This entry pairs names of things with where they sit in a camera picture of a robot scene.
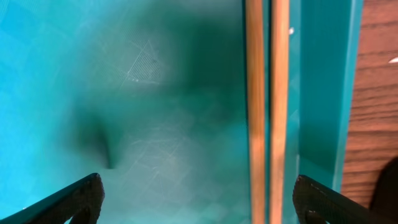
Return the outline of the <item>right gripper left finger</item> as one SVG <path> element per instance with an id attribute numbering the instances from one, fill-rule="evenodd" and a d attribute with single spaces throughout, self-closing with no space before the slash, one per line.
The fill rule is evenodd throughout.
<path id="1" fill-rule="evenodd" d="M 92 173 L 1 220 L 1 224 L 96 224 L 104 200 L 98 173 Z"/>

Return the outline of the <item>wooden chopstick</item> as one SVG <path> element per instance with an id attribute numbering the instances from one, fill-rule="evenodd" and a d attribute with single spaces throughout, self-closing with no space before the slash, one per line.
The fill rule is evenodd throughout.
<path id="1" fill-rule="evenodd" d="M 264 224 L 266 142 L 262 0 L 246 0 L 245 10 L 251 221 Z"/>
<path id="2" fill-rule="evenodd" d="M 271 2 L 269 223 L 282 223 L 289 85 L 289 0 Z"/>

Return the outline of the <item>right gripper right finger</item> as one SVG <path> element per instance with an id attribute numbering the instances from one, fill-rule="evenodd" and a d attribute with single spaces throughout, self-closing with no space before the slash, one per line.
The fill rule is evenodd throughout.
<path id="1" fill-rule="evenodd" d="M 296 179 L 293 203 L 300 224 L 395 223 L 306 175 L 299 175 Z"/>

